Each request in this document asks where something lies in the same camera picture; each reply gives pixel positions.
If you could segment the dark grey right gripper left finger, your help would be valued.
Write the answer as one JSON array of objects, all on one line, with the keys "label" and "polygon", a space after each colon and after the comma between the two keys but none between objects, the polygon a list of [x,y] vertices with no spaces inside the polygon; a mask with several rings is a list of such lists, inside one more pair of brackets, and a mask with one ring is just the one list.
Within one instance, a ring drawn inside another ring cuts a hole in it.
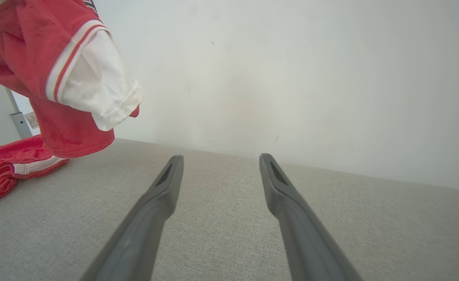
[{"label": "dark grey right gripper left finger", "polygon": [[149,281],[163,227],[174,213],[184,158],[174,155],[111,235],[83,281]]}]

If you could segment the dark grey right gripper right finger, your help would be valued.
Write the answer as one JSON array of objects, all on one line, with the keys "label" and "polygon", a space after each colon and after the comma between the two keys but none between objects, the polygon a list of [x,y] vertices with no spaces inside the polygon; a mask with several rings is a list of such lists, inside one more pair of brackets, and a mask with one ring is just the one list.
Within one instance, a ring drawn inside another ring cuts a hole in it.
[{"label": "dark grey right gripper right finger", "polygon": [[259,168],[266,204],[279,222],[292,280],[360,281],[360,274],[274,157],[261,154]]}]

